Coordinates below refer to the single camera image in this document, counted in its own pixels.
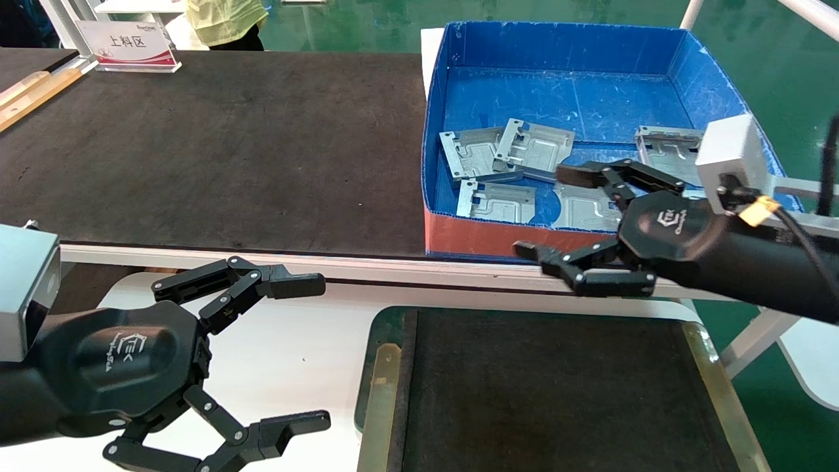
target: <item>white pole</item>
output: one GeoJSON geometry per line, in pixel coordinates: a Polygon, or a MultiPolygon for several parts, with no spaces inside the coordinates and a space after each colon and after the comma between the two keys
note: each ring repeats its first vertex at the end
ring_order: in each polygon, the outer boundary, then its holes
{"type": "Polygon", "coordinates": [[[819,0],[778,0],[813,26],[839,41],[839,12],[819,0]]]}
{"type": "Polygon", "coordinates": [[[693,24],[696,23],[696,17],[699,16],[699,10],[702,8],[702,2],[704,1],[705,0],[690,0],[690,3],[687,4],[685,16],[682,18],[682,24],[679,25],[679,28],[693,28],[693,24]]]}

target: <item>green floor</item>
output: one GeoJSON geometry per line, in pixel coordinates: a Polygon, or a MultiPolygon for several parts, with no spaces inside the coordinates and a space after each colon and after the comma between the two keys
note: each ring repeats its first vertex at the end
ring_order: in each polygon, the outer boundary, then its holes
{"type": "MultiPolygon", "coordinates": [[[[826,0],[834,8],[839,0],[826,0]]],[[[420,29],[465,19],[678,26],[687,0],[329,0],[271,4],[271,50],[419,52],[420,29]]],[[[706,0],[694,28],[745,96],[787,173],[815,179],[839,108],[839,46],[774,0],[706,0]]],[[[699,302],[717,347],[754,307],[699,302]]],[[[816,405],[771,348],[734,381],[775,472],[839,470],[839,412],[816,405]]]]}

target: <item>cable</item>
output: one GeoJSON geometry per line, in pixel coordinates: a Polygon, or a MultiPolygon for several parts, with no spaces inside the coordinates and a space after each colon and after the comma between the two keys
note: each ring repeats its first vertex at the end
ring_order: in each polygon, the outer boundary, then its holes
{"type": "Polygon", "coordinates": [[[827,263],[824,259],[822,259],[821,254],[819,254],[819,250],[816,247],[816,243],[813,242],[813,238],[811,238],[801,225],[795,221],[795,218],[792,218],[792,216],[784,210],[784,207],[778,208],[775,211],[775,216],[777,216],[778,219],[781,220],[787,228],[789,228],[795,238],[798,239],[801,247],[804,248],[804,252],[807,253],[807,257],[810,258],[810,262],[813,263],[816,267],[816,271],[818,271],[821,278],[824,279],[827,289],[830,291],[831,295],[833,295],[834,302],[836,302],[836,305],[839,306],[839,280],[836,279],[836,274],[827,267],[827,263]]]}
{"type": "Polygon", "coordinates": [[[836,138],[839,138],[839,114],[831,119],[827,140],[821,150],[821,190],[816,214],[830,216],[833,206],[833,186],[836,184],[836,138]]]}

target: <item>black work surface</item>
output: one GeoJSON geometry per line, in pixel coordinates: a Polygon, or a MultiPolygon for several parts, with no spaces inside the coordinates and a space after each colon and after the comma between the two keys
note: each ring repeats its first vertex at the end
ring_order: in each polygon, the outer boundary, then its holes
{"type": "Polygon", "coordinates": [[[53,64],[77,54],[75,50],[0,48],[0,92],[33,72],[51,72],[53,64]]]}
{"type": "Polygon", "coordinates": [[[0,221],[64,242],[422,256],[420,55],[178,51],[0,139],[0,221]]]}
{"type": "Polygon", "coordinates": [[[405,472],[738,470],[670,320],[420,309],[404,424],[405,472]]]}

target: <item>yellow shirt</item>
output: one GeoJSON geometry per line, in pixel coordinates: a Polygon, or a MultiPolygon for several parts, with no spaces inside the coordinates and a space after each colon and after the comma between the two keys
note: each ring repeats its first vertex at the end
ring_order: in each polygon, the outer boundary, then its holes
{"type": "Polygon", "coordinates": [[[241,39],[267,16],[259,0],[186,0],[186,19],[207,46],[241,39]]]}

